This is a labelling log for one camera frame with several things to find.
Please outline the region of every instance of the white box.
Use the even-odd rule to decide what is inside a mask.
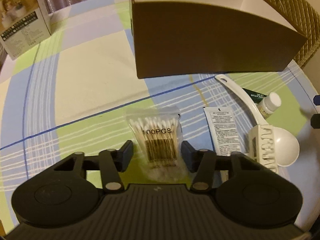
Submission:
[[[49,38],[45,0],[0,0],[0,42],[12,59]]]

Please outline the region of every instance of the blue line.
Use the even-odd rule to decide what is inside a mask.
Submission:
[[[9,144],[9,145],[6,145],[6,146],[0,148],[0,151],[3,150],[3,149],[5,149],[5,148],[8,148],[8,147],[10,147],[10,146],[12,146],[12,145],[15,145],[15,144],[17,144],[17,143],[24,142],[24,141],[27,140],[27,139],[31,139],[31,138],[37,137],[37,136],[39,136],[39,135],[41,135],[41,134],[44,134],[44,133],[47,133],[47,132],[51,132],[51,131],[57,130],[57,129],[61,128],[61,127],[64,127],[64,126],[67,126],[67,125],[70,125],[70,124],[73,124],[73,123],[76,123],[76,122],[79,122],[79,121],[83,121],[83,120],[86,120],[86,119],[88,119],[88,118],[91,118],[91,117],[100,115],[100,114],[108,113],[108,112],[111,112],[111,111],[113,111],[113,110],[119,109],[119,108],[121,108],[121,107],[128,106],[128,105],[132,105],[132,104],[134,104],[134,103],[137,103],[137,102],[140,102],[140,101],[143,101],[143,100],[146,100],[146,99],[154,98],[154,97],[157,97],[157,96],[160,96],[160,95],[164,95],[164,94],[167,94],[167,93],[170,93],[170,92],[173,92],[173,91],[182,89],[182,88],[186,88],[186,87],[189,87],[189,86],[192,86],[192,85],[195,85],[195,84],[198,84],[198,83],[201,83],[201,82],[203,82],[203,81],[207,81],[207,80],[213,79],[213,78],[214,78],[214,76],[212,76],[212,77],[207,77],[207,78],[205,78],[205,79],[201,79],[201,80],[198,80],[198,81],[195,81],[195,82],[192,82],[192,83],[189,83],[189,84],[180,86],[180,87],[176,87],[176,88],[173,88],[173,89],[170,89],[170,90],[166,90],[166,91],[163,91],[163,92],[160,92],[160,93],[157,93],[157,94],[148,96],[148,97],[140,98],[140,99],[137,99],[137,100],[134,100],[134,101],[125,103],[125,104],[123,104],[123,105],[115,106],[115,107],[113,107],[113,108],[110,108],[110,109],[101,111],[101,112],[99,112],[99,113],[91,114],[91,115],[85,116],[85,117],[83,117],[83,118],[80,118],[80,119],[77,119],[77,120],[74,120],[74,121],[71,121],[71,122],[68,122],[68,123],[64,123],[64,124],[58,125],[58,126],[56,126],[56,127],[50,128],[50,129],[48,129],[48,130],[45,130],[45,131],[42,131],[42,132],[39,132],[39,133],[36,133],[36,134],[34,134],[34,135],[30,135],[30,136],[25,137],[25,138],[23,137],[22,140],[16,141],[16,142],[14,142],[14,143],[11,143],[11,144]]]
[[[23,103],[23,111],[22,111],[22,140],[19,140],[15,143],[12,143],[11,145],[14,145],[16,143],[19,143],[20,141],[22,141],[22,146],[23,146],[23,155],[24,155],[24,164],[26,166],[26,173],[27,173],[27,179],[29,179],[29,174],[28,174],[28,166],[27,166],[27,155],[26,155],[26,143],[25,143],[25,137],[24,137],[24,117],[26,114],[26,104],[27,104],[27,96],[28,96],[28,90],[29,90],[29,85],[30,85],[30,80],[31,80],[31,76],[32,76],[32,72],[33,72],[33,67],[35,66],[35,62],[36,62],[36,57],[38,55],[38,51],[40,48],[40,44],[38,46],[38,49],[36,51],[35,54],[35,59],[33,60],[33,64],[31,66],[31,70],[30,70],[30,75],[29,75],[29,79],[28,79],[28,83],[27,83],[27,88],[26,88],[26,93],[24,96],[24,103]]]

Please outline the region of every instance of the instruction sheet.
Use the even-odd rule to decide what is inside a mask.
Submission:
[[[240,152],[240,141],[231,107],[204,107],[217,155]]]

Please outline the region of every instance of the plastic bag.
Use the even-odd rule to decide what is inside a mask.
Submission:
[[[140,146],[139,163],[151,180],[175,183],[187,174],[181,157],[182,130],[179,109],[132,109],[127,122]]]

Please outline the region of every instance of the bottle label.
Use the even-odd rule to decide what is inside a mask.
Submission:
[[[268,118],[271,114],[267,113],[262,106],[258,107],[260,113],[263,115],[264,119]]]

